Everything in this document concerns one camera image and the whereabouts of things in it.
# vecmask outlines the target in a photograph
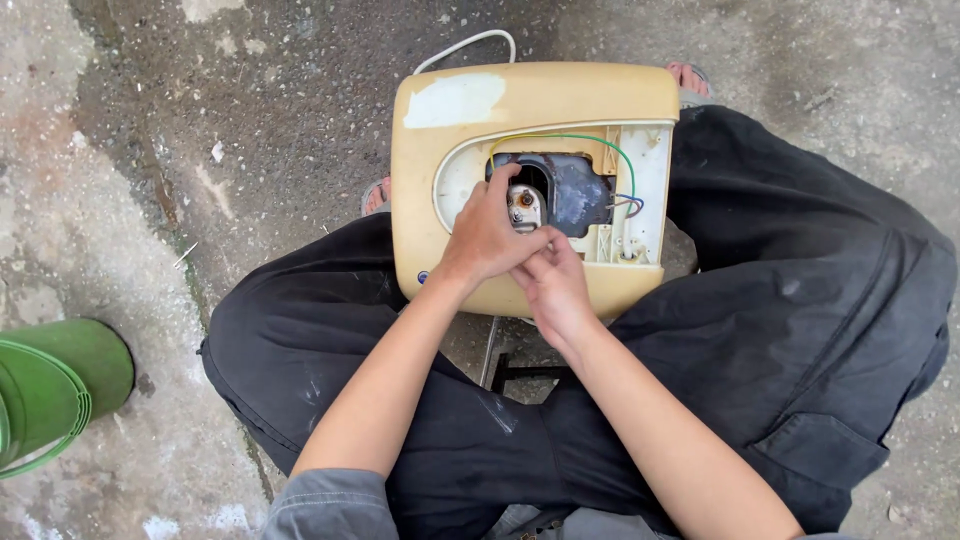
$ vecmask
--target foot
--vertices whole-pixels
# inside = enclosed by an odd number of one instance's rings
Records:
[[[390,200],[390,177],[383,179],[383,185],[379,185],[371,190],[370,198],[367,199],[366,205],[364,207],[365,215],[370,215],[371,212],[383,206],[384,203]]]
[[[666,70],[677,80],[677,86],[696,92],[704,97],[713,97],[710,95],[710,88],[707,81],[700,78],[693,72],[690,64],[681,61],[672,61],[665,66]]]

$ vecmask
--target black pants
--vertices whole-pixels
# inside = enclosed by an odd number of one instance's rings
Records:
[[[900,199],[722,107],[682,114],[667,213],[702,273],[657,288],[611,331],[807,532],[836,530],[886,459],[900,406],[946,359],[952,244]],[[405,303],[389,214],[355,221],[227,295],[206,373],[289,473]],[[521,405],[440,354],[387,492],[405,538],[478,538],[510,503],[640,514],[675,532],[572,374]]]

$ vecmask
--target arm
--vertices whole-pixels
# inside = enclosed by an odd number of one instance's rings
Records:
[[[693,415],[593,315],[583,263],[562,234],[511,272],[544,338],[610,421],[686,538],[804,534],[769,485]]]
[[[519,170],[516,164],[497,167],[489,184],[473,189],[440,263],[314,428],[291,478],[311,469],[390,475],[457,308],[483,280],[546,246],[548,228],[521,235],[510,225],[507,185]]]

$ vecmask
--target wet concrete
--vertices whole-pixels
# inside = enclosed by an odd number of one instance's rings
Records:
[[[0,323],[107,320],[149,378],[62,459],[0,485],[0,530],[253,535],[282,480],[198,371],[204,321],[258,264],[356,216],[366,185],[389,173],[399,82],[489,28],[514,34],[519,61],[695,61],[722,103],[960,239],[952,0],[3,0]],[[442,66],[506,55],[491,39]],[[690,246],[672,237],[681,275]],[[460,316],[444,343],[476,378],[489,323]],[[501,347],[557,360],[522,325]],[[845,529],[960,536],[958,376],[954,352],[904,409],[889,465],[857,490]],[[510,391],[536,400],[547,386]]]

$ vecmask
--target green bucket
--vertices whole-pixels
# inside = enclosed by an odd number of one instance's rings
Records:
[[[96,321],[0,332],[0,479],[56,457],[90,420],[120,408],[132,387],[127,346]],[[58,439],[44,454],[3,470]]]

